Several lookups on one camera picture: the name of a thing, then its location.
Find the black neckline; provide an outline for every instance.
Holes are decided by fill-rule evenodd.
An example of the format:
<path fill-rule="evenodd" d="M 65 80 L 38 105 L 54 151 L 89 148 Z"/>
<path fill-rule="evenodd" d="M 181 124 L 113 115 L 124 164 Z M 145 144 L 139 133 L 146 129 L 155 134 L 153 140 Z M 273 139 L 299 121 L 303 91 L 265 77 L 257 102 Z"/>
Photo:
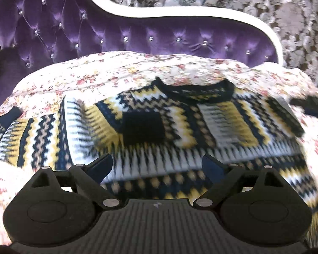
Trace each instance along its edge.
<path fill-rule="evenodd" d="M 171 98 L 172 100 L 183 102 L 186 104 L 202 104 L 202 103 L 219 103 L 231 100 L 233 93 L 234 93 L 234 84 L 224 79 L 216 84 L 212 85 L 182 85 L 182 86 L 173 86 L 164 84 L 163 81 L 156 77 L 156 79 L 152 82 L 152 85 L 156 86 L 163 94 L 167 97 Z M 208 91 L 214 89 L 224 89 L 225 91 L 219 97 L 210 97 L 207 100 L 198 101 L 193 98 L 184 97 L 179 93 L 174 91 Z"/>

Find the headboard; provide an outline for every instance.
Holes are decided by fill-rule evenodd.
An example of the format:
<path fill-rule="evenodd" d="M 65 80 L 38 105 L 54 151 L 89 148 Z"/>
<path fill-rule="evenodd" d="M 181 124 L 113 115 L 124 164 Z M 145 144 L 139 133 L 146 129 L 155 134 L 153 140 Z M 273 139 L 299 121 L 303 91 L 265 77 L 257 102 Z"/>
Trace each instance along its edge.
<path fill-rule="evenodd" d="M 0 49 L 5 47 L 17 50 L 23 75 L 115 50 L 228 58 L 250 67 L 282 63 L 276 34 L 249 14 L 210 7 L 133 8 L 110 0 L 0 0 Z"/>

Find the ribbed gray surface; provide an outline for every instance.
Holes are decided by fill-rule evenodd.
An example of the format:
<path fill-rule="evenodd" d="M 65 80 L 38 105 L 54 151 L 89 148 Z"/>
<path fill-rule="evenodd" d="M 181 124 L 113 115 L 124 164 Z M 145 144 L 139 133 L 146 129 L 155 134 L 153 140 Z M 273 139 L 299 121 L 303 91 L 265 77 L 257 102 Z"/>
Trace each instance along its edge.
<path fill-rule="evenodd" d="M 54 248 L 14 243 L 21 254 L 300 254 L 301 243 L 262 248 L 228 234 L 212 212 L 187 200 L 130 200 L 126 207 L 104 212 L 95 227 L 75 242 Z"/>

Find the purple headboard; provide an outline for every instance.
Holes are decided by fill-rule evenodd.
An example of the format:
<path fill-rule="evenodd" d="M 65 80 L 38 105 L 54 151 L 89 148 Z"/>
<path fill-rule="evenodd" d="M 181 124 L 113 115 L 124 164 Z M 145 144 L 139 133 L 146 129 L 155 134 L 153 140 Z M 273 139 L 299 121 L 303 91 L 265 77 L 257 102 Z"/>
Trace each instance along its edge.
<path fill-rule="evenodd" d="M 250 24 L 205 16 L 129 18 L 92 0 L 0 0 L 0 48 L 5 47 L 17 50 L 24 69 L 11 78 L 11 89 L 0 88 L 6 97 L 31 72 L 103 51 L 184 53 L 235 59 L 250 67 L 278 62 L 270 38 Z"/>

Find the patterned sweater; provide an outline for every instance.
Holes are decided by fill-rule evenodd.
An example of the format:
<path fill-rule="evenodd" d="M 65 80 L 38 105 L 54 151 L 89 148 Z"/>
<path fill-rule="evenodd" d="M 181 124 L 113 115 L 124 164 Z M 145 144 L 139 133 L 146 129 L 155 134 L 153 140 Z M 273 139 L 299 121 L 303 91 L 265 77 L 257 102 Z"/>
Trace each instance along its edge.
<path fill-rule="evenodd" d="M 201 171 L 208 153 L 247 169 L 272 165 L 313 212 L 308 241 L 318 245 L 318 191 L 295 135 L 302 128 L 277 100 L 236 88 L 170 86 L 159 78 L 85 107 L 65 97 L 60 109 L 0 117 L 0 160 L 17 167 L 68 169 L 99 154 L 114 157 L 103 186 L 120 199 L 196 199 L 210 186 Z"/>

